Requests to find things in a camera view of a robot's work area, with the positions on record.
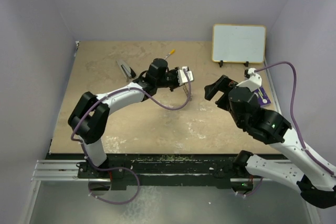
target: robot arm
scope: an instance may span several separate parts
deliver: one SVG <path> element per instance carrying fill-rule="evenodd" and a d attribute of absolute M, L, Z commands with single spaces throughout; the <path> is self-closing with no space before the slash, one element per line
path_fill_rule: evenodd
<path fill-rule="evenodd" d="M 227 76 L 222 76 L 215 83 L 205 87 L 205 99 L 211 100 L 217 91 L 223 92 L 216 101 L 217 106 L 228 111 L 240 129 L 284 154 L 292 164 L 276 163 L 241 151 L 234 162 L 236 168 L 289 186 L 300 192 L 304 200 L 317 207 L 335 206 L 335 175 L 328 173 L 320 164 L 332 173 L 336 172 L 336 167 L 308 144 L 305 143 L 306 148 L 303 148 L 296 130 L 281 114 L 260 107 L 253 93 L 261 87 L 261 76 L 255 73 L 255 69 L 246 70 L 245 77 L 248 79 L 237 83 Z"/>
<path fill-rule="evenodd" d="M 97 104 L 76 131 L 76 134 L 83 141 L 92 163 L 99 168 L 108 168 L 108 159 L 101 141 L 108 116 L 130 104 L 147 100 L 148 96 L 145 93 L 153 96 L 158 88 L 170 88 L 173 91 L 188 82 L 186 74 L 190 81 L 194 80 L 188 67 L 175 68 L 169 71 L 167 61 L 154 59 L 147 71 L 121 89 L 97 95 L 91 92 L 84 93 L 72 112 L 68 124 L 72 130 L 75 130 L 87 111 L 94 104 Z"/>

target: gray wall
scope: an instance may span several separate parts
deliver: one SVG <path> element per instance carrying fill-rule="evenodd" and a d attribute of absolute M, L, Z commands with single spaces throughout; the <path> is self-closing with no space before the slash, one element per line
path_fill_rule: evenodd
<path fill-rule="evenodd" d="M 215 23 L 270 28 L 287 0 L 56 0 L 78 40 L 212 40 Z"/>
<path fill-rule="evenodd" d="M 289 0 L 268 37 L 268 63 L 292 62 L 298 74 L 294 114 L 304 139 L 336 164 L 336 0 Z M 289 117 L 292 73 L 274 67 L 271 75 L 282 112 Z M 336 207 L 322 211 L 335 223 Z"/>
<path fill-rule="evenodd" d="M 0 218 L 16 223 L 53 134 L 75 41 L 54 0 L 0 0 Z"/>

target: wooden tabletop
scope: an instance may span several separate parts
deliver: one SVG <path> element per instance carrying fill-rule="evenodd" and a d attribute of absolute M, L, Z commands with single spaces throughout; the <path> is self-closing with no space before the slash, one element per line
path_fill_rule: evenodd
<path fill-rule="evenodd" d="M 78 143 L 70 140 L 67 120 L 79 98 L 86 91 L 106 93 L 127 85 L 116 60 L 123 59 L 139 74 L 147 70 L 154 58 L 163 58 L 175 49 L 167 60 L 169 68 L 189 66 L 194 74 L 192 101 L 181 110 L 169 111 L 151 100 L 130 105 L 113 113 L 103 135 L 106 153 L 201 153 L 236 154 L 241 150 L 254 153 L 277 153 L 238 129 L 231 115 L 204 99 L 204 86 L 225 74 L 240 82 L 244 80 L 244 65 L 227 63 L 222 68 L 211 61 L 212 43 L 185 41 L 86 41 L 81 42 L 57 121 L 51 153 L 81 153 Z M 250 67 L 260 68 L 262 64 Z M 263 87 L 274 109 L 270 85 L 263 71 Z M 154 96 L 161 103 L 178 106 L 186 100 L 182 88 L 170 92 L 159 89 Z"/>

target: whiteboard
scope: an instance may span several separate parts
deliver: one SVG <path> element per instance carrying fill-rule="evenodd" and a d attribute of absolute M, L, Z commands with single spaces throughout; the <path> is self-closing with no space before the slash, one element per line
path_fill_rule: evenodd
<path fill-rule="evenodd" d="M 265 26 L 216 24 L 213 28 L 212 60 L 262 63 L 265 42 Z"/>

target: purple box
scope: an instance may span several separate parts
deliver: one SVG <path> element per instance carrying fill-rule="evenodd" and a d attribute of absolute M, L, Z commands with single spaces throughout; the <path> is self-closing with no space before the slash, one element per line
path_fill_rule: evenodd
<path fill-rule="evenodd" d="M 260 106 L 271 104 L 271 100 L 268 98 L 268 95 L 266 94 L 266 91 L 264 90 L 263 87 L 260 87 L 259 89 L 255 90 L 254 94 L 257 95 Z"/>

